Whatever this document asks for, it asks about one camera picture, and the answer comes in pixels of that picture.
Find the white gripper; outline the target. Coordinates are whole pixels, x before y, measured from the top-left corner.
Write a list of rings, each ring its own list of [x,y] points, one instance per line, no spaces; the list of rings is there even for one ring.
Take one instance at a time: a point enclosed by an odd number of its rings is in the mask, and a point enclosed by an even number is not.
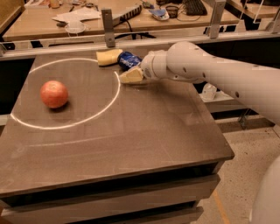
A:
[[[134,66],[119,76],[124,84],[137,83],[148,79],[159,80],[166,77],[166,54],[167,51],[150,51],[142,60],[140,67]]]

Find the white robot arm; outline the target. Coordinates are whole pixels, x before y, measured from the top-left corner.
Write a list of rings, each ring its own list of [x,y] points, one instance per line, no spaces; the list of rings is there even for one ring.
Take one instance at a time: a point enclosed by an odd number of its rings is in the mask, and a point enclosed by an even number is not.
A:
[[[168,50],[150,51],[120,76],[122,83],[151,80],[202,82],[227,95],[276,125],[280,125],[280,70],[213,56],[190,42]],[[265,172],[252,206],[249,224],[280,224],[280,157]]]

